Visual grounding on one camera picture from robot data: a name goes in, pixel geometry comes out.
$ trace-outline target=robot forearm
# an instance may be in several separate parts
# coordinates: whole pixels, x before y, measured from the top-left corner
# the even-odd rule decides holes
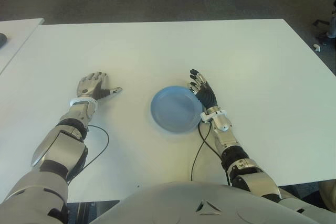
[[[231,131],[231,123],[226,112],[215,106],[206,110],[203,120],[212,120],[212,134],[222,159],[222,167],[227,171],[232,186],[252,192],[278,202],[280,191],[275,182],[249,158]]]
[[[68,181],[83,168],[88,149],[83,143],[97,99],[121,88],[101,89],[106,74],[84,77],[69,111],[47,134],[31,160],[32,171],[23,176],[0,205],[3,223],[67,223]]]
[[[203,122],[212,123],[212,134],[222,160],[222,167],[228,173],[232,186],[263,196],[273,201],[281,199],[274,181],[249,158],[231,131],[231,123],[226,112],[217,105],[216,95],[206,79],[195,69],[190,71],[195,82],[188,84],[189,89],[206,109],[201,114]]]

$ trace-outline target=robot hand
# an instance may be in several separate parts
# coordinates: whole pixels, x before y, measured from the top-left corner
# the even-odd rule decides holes
[[[217,106],[216,95],[201,73],[192,69],[190,74],[190,78],[195,82],[188,83],[188,88],[195,94],[205,109]]]
[[[78,84],[77,96],[78,97],[91,97],[95,100],[107,97],[110,94],[119,93],[122,88],[117,87],[114,89],[102,89],[101,85],[106,79],[106,73],[97,72],[91,73],[82,78]]]

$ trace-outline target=black finger segment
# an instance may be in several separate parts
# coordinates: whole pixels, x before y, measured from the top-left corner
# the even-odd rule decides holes
[[[190,70],[190,73],[193,74],[194,76],[197,75],[199,72],[196,69]]]

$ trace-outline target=white object on floor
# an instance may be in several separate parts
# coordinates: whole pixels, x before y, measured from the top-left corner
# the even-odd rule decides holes
[[[314,44],[313,47],[315,48],[316,52],[320,52],[321,51],[321,47],[317,44]]]
[[[42,18],[34,18],[0,22],[0,33],[7,37],[6,44],[0,48],[0,74],[35,28],[42,24],[43,21]]]
[[[241,34],[249,38],[244,43]],[[43,25],[0,76],[0,200],[30,170],[79,80],[96,71],[123,91],[99,100],[91,124],[108,131],[110,145],[71,182],[69,202],[124,199],[189,180],[202,143],[197,130],[165,131],[150,104],[162,88],[185,86],[192,68],[211,84],[244,150],[277,185],[336,178],[336,77],[284,20]],[[90,129],[85,144],[89,162],[106,136]],[[205,146],[194,179],[226,183]]]

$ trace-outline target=black joint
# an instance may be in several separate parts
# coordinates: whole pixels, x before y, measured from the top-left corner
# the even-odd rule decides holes
[[[190,70],[190,73],[193,74],[194,76],[197,75],[199,72],[196,69]]]
[[[49,211],[48,216],[58,219],[63,224],[67,224],[69,219],[69,209],[67,208],[66,205],[63,204],[61,211],[59,211],[56,208],[53,208],[52,210]]]
[[[67,125],[67,126],[72,126],[78,129],[80,134],[82,135],[82,139],[85,139],[86,134],[88,132],[88,129],[84,127],[81,121],[74,119],[74,118],[68,118],[60,121],[56,126],[59,125]]]
[[[222,153],[222,167],[227,171],[233,162],[243,158],[248,158],[243,148],[231,146]]]
[[[238,169],[237,166],[233,166],[233,169],[231,170],[229,177],[230,180],[232,181],[235,179],[237,176],[244,175],[244,174],[252,174],[252,173],[260,173],[262,172],[261,169],[258,167],[247,167],[244,169]]]
[[[66,181],[72,180],[74,177],[76,177],[81,172],[81,170],[83,169],[83,166],[85,164],[85,159],[88,155],[88,152],[89,152],[88,148],[85,147],[85,149],[84,149],[82,155],[80,156],[77,164],[73,167],[71,172],[66,177]]]
[[[50,172],[55,173],[59,176],[61,176],[63,179],[66,178],[68,169],[55,161],[52,160],[44,160],[39,168],[40,172]]]
[[[277,194],[266,194],[262,196],[263,198],[269,199],[271,201],[274,201],[275,203],[278,203],[281,201],[281,198]]]
[[[245,191],[251,191],[245,180],[243,180],[241,177],[236,177],[234,180],[232,180],[232,186]]]

